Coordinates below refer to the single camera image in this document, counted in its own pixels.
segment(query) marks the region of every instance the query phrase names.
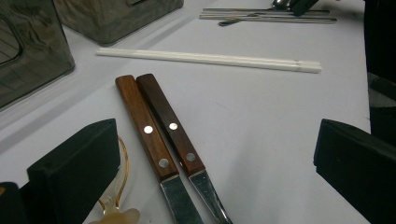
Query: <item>white chopsticks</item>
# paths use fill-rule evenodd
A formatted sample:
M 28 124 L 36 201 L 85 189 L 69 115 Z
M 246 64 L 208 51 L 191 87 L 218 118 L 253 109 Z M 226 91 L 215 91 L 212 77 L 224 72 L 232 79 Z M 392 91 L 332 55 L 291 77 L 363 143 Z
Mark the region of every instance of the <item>white chopsticks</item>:
M 319 73 L 320 63 L 299 60 L 279 60 L 253 57 L 239 57 L 216 54 L 197 54 L 183 52 L 133 50 L 133 49 L 108 49 L 99 48 L 97 55 L 112 57 L 127 57 L 139 59 L 151 59 L 161 61 L 173 61 L 184 63 L 209 63 L 229 66 L 253 67 L 264 69 L 285 70 L 294 72 Z

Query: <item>knife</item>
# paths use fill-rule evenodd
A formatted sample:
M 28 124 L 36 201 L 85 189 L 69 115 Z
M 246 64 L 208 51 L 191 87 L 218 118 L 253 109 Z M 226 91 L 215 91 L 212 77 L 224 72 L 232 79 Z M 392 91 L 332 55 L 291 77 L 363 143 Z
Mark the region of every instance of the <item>knife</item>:
M 145 149 L 151 167 L 157 176 L 163 194 L 176 223 L 204 223 L 183 186 L 178 170 L 167 150 L 149 108 L 138 89 L 133 76 L 116 78 L 116 84 L 125 103 L 140 142 Z
M 169 143 L 176 152 L 183 171 L 204 199 L 216 221 L 218 223 L 232 223 L 210 181 L 204 163 L 201 161 L 175 112 L 166 100 L 154 75 L 147 74 L 140 76 L 136 79 L 136 82 L 143 97 L 150 106 L 152 114 L 158 120 Z

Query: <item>white tablecloth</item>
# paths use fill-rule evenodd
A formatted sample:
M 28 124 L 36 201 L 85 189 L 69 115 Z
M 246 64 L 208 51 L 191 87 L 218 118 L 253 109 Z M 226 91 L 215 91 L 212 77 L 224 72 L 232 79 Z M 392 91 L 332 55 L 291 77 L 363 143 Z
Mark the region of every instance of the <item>white tablecloth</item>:
M 319 74 L 95 56 L 99 46 L 64 28 L 76 70 L 0 112 L 0 182 L 93 122 L 115 118 L 131 173 L 121 210 L 139 223 L 172 223 L 166 201 L 114 79 L 153 74 L 203 160 L 233 223 L 367 223 L 313 164 L 319 124 L 370 130 L 363 1 L 321 0 L 336 24 L 198 20 L 204 7 L 267 8 L 268 0 L 186 0 L 182 9 L 113 48 L 228 54 L 320 62 Z M 205 223 L 214 223 L 181 175 Z M 96 205 L 86 223 L 102 216 Z

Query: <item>wooden handle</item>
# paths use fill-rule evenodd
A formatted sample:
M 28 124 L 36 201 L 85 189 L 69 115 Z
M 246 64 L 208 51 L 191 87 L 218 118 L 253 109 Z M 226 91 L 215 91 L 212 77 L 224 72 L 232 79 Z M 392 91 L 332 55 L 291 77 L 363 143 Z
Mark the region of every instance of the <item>wooden handle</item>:
M 149 113 L 134 77 L 117 77 L 116 84 L 158 180 L 162 182 L 178 175 L 177 167 Z
M 194 175 L 205 169 L 190 138 L 187 136 L 169 102 L 166 100 L 160 85 L 154 75 L 148 74 L 136 79 L 146 102 L 151 107 L 152 114 L 159 121 L 160 127 L 180 160 L 187 176 Z

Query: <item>silverware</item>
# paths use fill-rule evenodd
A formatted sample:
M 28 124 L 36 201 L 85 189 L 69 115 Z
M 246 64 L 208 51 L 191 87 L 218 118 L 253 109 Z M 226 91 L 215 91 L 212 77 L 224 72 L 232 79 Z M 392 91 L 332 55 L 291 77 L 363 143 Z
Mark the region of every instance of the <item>silverware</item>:
M 290 0 L 274 0 L 272 8 L 277 10 L 290 9 Z
M 204 223 L 178 175 L 149 108 L 133 76 L 117 77 L 116 84 L 126 105 L 148 160 L 157 176 L 176 223 Z
M 273 22 L 296 22 L 296 23 L 325 23 L 331 24 L 336 23 L 336 18 L 324 18 L 324 17 L 281 17 L 281 16 L 262 16 L 257 14 L 251 14 L 247 16 L 214 16 L 214 15 L 201 15 L 201 20 L 220 20 L 220 25 L 226 26 L 239 21 L 273 21 Z
M 182 164 L 183 171 L 204 199 L 216 221 L 218 223 L 232 223 L 210 181 L 201 158 L 166 100 L 154 75 L 143 75 L 138 77 L 136 82 Z
M 293 15 L 290 10 L 278 10 L 273 8 L 204 8 L 201 14 L 250 14 L 250 13 L 265 13 L 272 15 Z M 328 15 L 330 10 L 309 10 L 305 15 Z

